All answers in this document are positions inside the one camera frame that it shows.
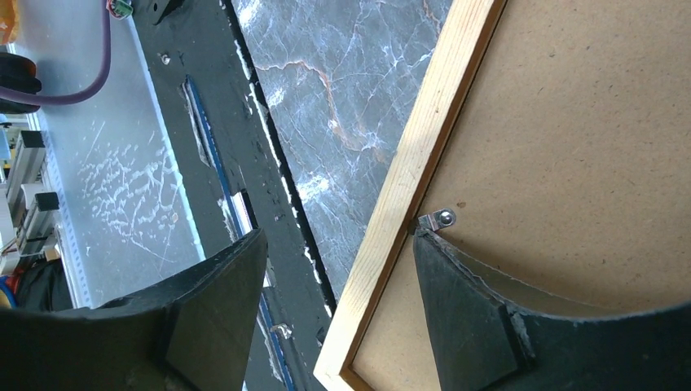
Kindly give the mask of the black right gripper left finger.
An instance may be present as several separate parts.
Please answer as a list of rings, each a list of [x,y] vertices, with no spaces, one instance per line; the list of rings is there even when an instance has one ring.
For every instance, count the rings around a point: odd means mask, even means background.
[[[250,231],[99,308],[1,312],[4,390],[240,390],[267,261]]]

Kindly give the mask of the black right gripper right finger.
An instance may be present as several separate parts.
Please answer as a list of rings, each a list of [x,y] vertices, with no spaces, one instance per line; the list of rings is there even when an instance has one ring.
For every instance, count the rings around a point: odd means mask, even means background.
[[[690,305],[631,314],[530,286],[419,229],[414,259],[444,390],[687,390]]]

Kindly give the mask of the brown fibreboard backing board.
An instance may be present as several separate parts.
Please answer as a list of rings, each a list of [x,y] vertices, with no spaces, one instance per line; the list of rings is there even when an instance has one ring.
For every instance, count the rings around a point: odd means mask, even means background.
[[[689,2],[508,2],[422,205],[550,292],[688,299]]]

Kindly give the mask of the wooden picture frame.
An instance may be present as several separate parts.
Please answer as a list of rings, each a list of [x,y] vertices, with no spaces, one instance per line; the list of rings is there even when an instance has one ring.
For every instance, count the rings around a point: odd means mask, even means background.
[[[327,390],[369,390],[351,367],[506,3],[454,1],[314,369]]]

